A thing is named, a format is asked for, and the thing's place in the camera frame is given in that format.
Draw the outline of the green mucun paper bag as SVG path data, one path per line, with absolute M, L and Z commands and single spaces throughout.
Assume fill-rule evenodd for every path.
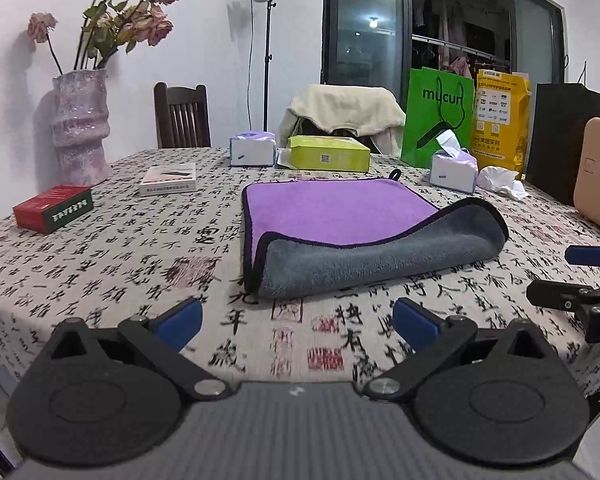
M 474 83 L 442 70 L 410 70 L 401 160 L 428 169 L 440 150 L 437 136 L 451 129 L 462 148 L 469 148 Z

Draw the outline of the purple white tissue pack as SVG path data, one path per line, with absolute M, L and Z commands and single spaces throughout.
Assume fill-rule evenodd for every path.
M 268 131 L 235 134 L 228 149 L 232 167 L 273 167 L 277 159 L 276 136 Z

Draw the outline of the dark framed glass door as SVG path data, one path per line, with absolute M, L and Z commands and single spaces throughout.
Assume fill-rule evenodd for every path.
M 564 11 L 550 0 L 324 0 L 324 84 L 400 93 L 408 72 L 423 67 L 562 84 Z

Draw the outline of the black paper bag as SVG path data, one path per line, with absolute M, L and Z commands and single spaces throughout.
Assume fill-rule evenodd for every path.
M 526 180 L 573 205 L 584 128 L 600 117 L 600 93 L 583 84 L 538 84 Z

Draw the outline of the dark wooden chair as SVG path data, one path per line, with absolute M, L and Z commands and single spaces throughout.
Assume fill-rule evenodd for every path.
M 158 148 L 210 148 L 207 88 L 154 87 Z

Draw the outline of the yellow printed bag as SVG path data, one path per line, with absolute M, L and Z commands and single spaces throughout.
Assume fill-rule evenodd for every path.
M 531 82 L 521 74 L 479 70 L 469 151 L 480 169 L 494 166 L 524 172 Z

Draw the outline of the red and green box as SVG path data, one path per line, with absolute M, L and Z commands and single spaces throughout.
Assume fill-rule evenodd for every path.
M 53 233 L 94 208 L 88 186 L 58 185 L 12 208 L 17 226 Z

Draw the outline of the lime green tissue box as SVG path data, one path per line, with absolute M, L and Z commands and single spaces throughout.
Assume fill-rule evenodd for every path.
M 294 170 L 367 172 L 370 149 L 341 136 L 292 136 L 277 163 Z

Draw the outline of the crumpled white tissue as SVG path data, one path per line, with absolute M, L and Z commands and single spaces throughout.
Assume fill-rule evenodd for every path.
M 502 167 L 487 166 L 480 170 L 477 185 L 486 191 L 507 196 L 520 202 L 527 198 L 527 193 L 521 180 L 517 179 L 516 171 Z

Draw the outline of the calligraphy print tablecloth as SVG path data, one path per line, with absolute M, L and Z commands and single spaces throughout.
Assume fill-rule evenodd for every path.
M 196 165 L 194 192 L 138 194 L 150 167 L 186 162 Z M 66 318 L 114 327 L 190 297 L 202 303 L 204 322 L 184 356 L 216 376 L 365 382 L 407 356 L 391 319 L 393 301 L 407 297 L 486 328 L 528 318 L 583 390 L 600 391 L 600 344 L 585 341 L 571 314 L 526 298 L 536 278 L 600 287 L 600 268 L 565 262 L 571 245 L 600 245 L 600 229 L 573 208 L 538 190 L 521 202 L 491 195 L 509 229 L 495 260 L 324 296 L 262 300 L 242 280 L 240 194 L 250 183 L 289 179 L 285 170 L 230 168 L 220 148 L 146 151 L 117 162 L 94 189 L 93 210 L 53 234 L 2 220 L 0 363 L 22 376 Z

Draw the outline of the white flat product box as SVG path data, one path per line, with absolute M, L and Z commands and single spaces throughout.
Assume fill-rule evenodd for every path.
M 196 165 L 193 162 L 150 167 L 138 185 L 140 196 L 189 193 L 196 190 Z

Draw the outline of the dried pink roses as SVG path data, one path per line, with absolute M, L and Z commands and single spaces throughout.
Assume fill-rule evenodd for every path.
M 82 13 L 82 26 L 72 69 L 102 70 L 117 52 L 138 44 L 155 47 L 172 32 L 164 12 L 180 0 L 92 0 Z

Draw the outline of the open purple tissue pack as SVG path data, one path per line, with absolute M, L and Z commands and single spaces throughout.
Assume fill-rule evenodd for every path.
M 438 188 L 474 194 L 478 178 L 478 162 L 460 146 L 455 133 L 446 129 L 436 137 L 439 149 L 431 157 L 429 182 Z

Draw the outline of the pink speckled vase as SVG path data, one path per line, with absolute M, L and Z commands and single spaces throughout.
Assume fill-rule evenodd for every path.
M 93 186 L 109 178 L 102 140 L 110 135 L 106 70 L 75 70 L 53 79 L 52 143 L 62 182 Z

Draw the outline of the purple and grey towel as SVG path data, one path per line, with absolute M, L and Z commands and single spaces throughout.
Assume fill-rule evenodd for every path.
M 242 191 L 246 292 L 294 299 L 496 258 L 498 210 L 467 197 L 438 208 L 389 177 L 253 183 Z

